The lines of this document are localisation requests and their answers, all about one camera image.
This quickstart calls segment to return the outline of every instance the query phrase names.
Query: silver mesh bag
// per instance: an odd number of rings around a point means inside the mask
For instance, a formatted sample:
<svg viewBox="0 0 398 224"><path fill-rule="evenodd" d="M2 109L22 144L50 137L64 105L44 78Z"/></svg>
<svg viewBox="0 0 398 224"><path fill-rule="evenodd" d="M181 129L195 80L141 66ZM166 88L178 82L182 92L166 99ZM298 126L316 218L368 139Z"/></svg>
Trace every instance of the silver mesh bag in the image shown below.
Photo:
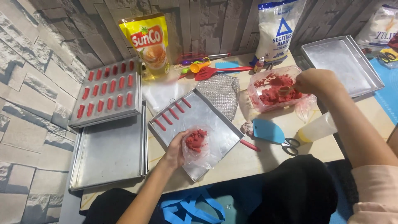
<svg viewBox="0 0 398 224"><path fill-rule="evenodd" d="M238 78L217 73L207 80L199 81L196 89L229 120L234 119L240 94Z"/></svg>

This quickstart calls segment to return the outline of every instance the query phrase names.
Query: small dropper bottle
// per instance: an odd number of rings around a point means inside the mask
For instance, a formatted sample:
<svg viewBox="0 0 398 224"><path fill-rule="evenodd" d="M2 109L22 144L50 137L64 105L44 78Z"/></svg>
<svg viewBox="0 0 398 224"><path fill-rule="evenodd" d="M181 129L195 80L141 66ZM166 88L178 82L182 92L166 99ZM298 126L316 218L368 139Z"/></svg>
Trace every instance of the small dropper bottle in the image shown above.
<svg viewBox="0 0 398 224"><path fill-rule="evenodd" d="M256 65L254 66L254 73L259 73L261 72L261 69L264 66L264 57L261 57L260 60L258 60L258 62L256 63Z"/></svg>

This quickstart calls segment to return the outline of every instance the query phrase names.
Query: aluminum baking tray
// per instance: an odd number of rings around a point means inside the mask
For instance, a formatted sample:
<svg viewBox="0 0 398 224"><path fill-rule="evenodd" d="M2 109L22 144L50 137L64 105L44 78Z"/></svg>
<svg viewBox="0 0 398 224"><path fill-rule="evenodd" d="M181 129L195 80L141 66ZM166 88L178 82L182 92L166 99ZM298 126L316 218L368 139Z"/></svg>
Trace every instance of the aluminum baking tray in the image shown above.
<svg viewBox="0 0 398 224"><path fill-rule="evenodd" d="M69 189L82 190L147 175L147 127L143 101L142 114L80 128Z"/></svg>
<svg viewBox="0 0 398 224"><path fill-rule="evenodd" d="M139 114L140 74L138 57L88 71L69 126L81 128Z"/></svg>
<svg viewBox="0 0 398 224"><path fill-rule="evenodd" d="M196 125L208 125L214 130L214 139L219 140L222 157L244 137L243 133L196 89L169 104L149 121L151 132L164 148L168 147L178 132ZM184 165L183 168L193 181L197 181L207 172L205 167Z"/></svg>
<svg viewBox="0 0 398 224"><path fill-rule="evenodd" d="M375 69L351 36L341 36L305 44L301 52L313 68L335 72L351 97L384 87Z"/></svg>

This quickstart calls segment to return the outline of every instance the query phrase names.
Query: red spatula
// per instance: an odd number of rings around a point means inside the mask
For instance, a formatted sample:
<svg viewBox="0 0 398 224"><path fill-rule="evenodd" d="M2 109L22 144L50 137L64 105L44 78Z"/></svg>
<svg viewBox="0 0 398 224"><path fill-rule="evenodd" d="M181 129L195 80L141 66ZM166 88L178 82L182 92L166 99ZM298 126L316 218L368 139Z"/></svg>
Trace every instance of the red spatula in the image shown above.
<svg viewBox="0 0 398 224"><path fill-rule="evenodd" d="M236 68L228 68L228 69L215 69L210 67L202 68L198 73L195 75L195 81L205 80L210 78L214 73L219 71L248 71L252 70L253 67L246 66L246 67L236 67Z"/></svg>

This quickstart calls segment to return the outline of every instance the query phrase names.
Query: blue dough scraper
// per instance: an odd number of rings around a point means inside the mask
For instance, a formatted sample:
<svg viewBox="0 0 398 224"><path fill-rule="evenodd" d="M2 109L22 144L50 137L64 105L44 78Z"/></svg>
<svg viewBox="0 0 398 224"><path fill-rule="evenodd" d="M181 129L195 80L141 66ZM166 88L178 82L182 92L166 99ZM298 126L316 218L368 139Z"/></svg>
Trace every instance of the blue dough scraper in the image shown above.
<svg viewBox="0 0 398 224"><path fill-rule="evenodd" d="M282 129L275 123L262 120L253 119L254 136L273 143L282 144L285 142L285 134Z"/></svg>

